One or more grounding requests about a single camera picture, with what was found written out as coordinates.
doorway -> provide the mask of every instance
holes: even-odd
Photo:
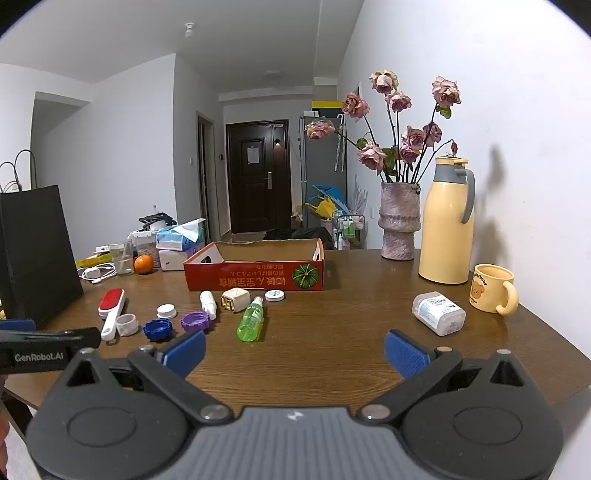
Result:
[[[289,121],[226,126],[232,233],[289,228]]]

pink rose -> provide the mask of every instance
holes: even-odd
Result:
[[[418,150],[413,150],[407,144],[404,144],[400,147],[398,154],[400,155],[400,159],[405,161],[406,163],[413,163],[420,152]]]
[[[398,88],[398,76],[388,70],[373,72],[369,80],[372,82],[372,88],[379,93],[390,93],[392,89]]]
[[[371,142],[368,142],[361,150],[357,150],[359,161],[370,170],[382,171],[386,154],[382,149]]]
[[[447,108],[454,103],[461,103],[460,90],[457,89],[457,82],[446,80],[437,76],[433,82],[433,98],[441,108]]]
[[[420,128],[407,126],[407,130],[402,134],[402,142],[408,145],[412,150],[421,150],[425,143],[427,135]]]
[[[390,108],[396,113],[400,113],[402,110],[411,107],[410,97],[396,90],[389,95],[386,95],[386,101]]]
[[[335,133],[335,126],[330,120],[319,120],[306,125],[306,135],[310,140],[320,140]]]
[[[344,113],[348,113],[351,118],[361,118],[369,113],[369,105],[361,97],[354,93],[348,93],[343,101],[342,110]]]
[[[423,131],[427,136],[427,139],[425,140],[426,146],[433,147],[436,142],[441,141],[441,128],[439,128],[435,122],[430,122],[425,125]]]

mug handle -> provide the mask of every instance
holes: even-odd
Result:
[[[503,287],[505,287],[505,290],[509,294],[509,300],[505,307],[497,305],[496,311],[503,316],[512,315],[519,306],[519,295],[517,295],[517,289],[510,281],[503,282]]]

white wall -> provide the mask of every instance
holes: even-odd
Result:
[[[60,187],[76,258],[125,239],[153,204],[176,215],[174,63],[168,55],[95,84],[94,100],[40,139],[40,176]]]
[[[212,235],[230,230],[228,183],[223,154],[224,127],[222,106],[215,92],[193,68],[177,55],[174,66],[174,187],[179,222],[202,215],[199,201],[199,171],[197,160],[197,113],[213,123],[215,154],[208,158],[207,182],[210,228]]]
[[[291,206],[301,205],[300,117],[311,109],[312,98],[246,101],[224,105],[224,124],[288,119],[290,123]]]
[[[0,64],[0,163],[14,161],[16,154],[31,145],[31,121],[35,94],[41,92],[88,102],[92,85],[40,70]],[[17,162],[19,180],[30,188],[29,155],[22,153]],[[0,185],[14,180],[12,167],[0,169]]]
[[[382,41],[375,32],[395,34]],[[472,261],[513,270],[522,303],[589,357],[591,322],[577,299],[591,290],[584,273],[591,268],[590,59],[591,38],[545,0],[365,0],[339,76],[341,97],[361,82],[384,146],[391,145],[390,127],[382,96],[367,81],[370,72],[398,74],[413,102],[402,125],[418,128],[433,109],[434,78],[459,82],[463,103],[437,123],[476,176]],[[365,127],[351,122],[349,132],[361,136]],[[353,151],[349,158],[349,191],[357,173],[369,190],[366,213],[375,209],[368,245],[379,248],[379,182],[353,160]],[[430,168],[421,182],[423,202],[432,178]],[[565,450],[554,480],[589,477],[590,397],[580,400],[587,404],[576,443]]]

white jar lid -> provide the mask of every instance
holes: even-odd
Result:
[[[265,292],[267,301],[281,301],[285,298],[285,293],[282,290],[269,290]]]
[[[159,319],[171,319],[176,316],[177,311],[172,303],[165,303],[158,307],[157,315]]]

